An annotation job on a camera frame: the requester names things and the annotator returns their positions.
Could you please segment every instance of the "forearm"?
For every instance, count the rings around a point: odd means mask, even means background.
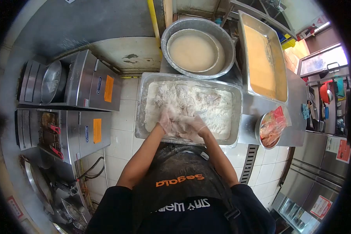
[[[229,159],[221,150],[212,133],[208,130],[202,137],[207,147],[209,161],[215,167],[217,173],[228,183],[230,187],[239,184],[237,173],[235,172],[233,165],[231,165]]]
[[[126,164],[118,179],[118,186],[132,189],[145,176],[164,134],[163,128],[156,124],[142,146]]]

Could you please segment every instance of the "glass door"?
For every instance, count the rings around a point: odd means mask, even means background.
[[[301,234],[313,234],[320,224],[317,219],[290,199],[283,204],[280,214]]]
[[[298,75],[304,78],[320,73],[337,72],[347,65],[344,49],[338,43],[300,59]]]

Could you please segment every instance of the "floor drain grate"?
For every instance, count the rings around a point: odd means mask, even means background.
[[[242,171],[241,178],[239,180],[240,183],[245,185],[248,184],[248,180],[250,179],[251,172],[253,169],[253,164],[255,163],[256,153],[259,146],[256,144],[249,144],[247,149],[246,161],[244,162],[244,167]]]

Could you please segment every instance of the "red handle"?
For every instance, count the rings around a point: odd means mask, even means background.
[[[55,149],[55,148],[52,147],[52,146],[49,146],[49,147],[52,149],[53,152],[55,152],[58,156],[60,156],[60,158],[61,158],[62,160],[64,160],[64,155],[63,155],[60,151],[58,151],[57,149]]]
[[[52,124],[48,124],[48,126],[49,126],[52,130],[54,130],[55,132],[57,132],[58,134],[61,133],[61,130],[60,130],[59,127],[56,127],[55,125],[52,125]]]

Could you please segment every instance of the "faucet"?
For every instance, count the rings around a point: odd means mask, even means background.
[[[274,3],[274,0],[269,0],[269,3],[270,4],[273,4]],[[274,6],[277,10],[280,10],[281,9],[281,0],[280,2],[278,3],[278,6]]]

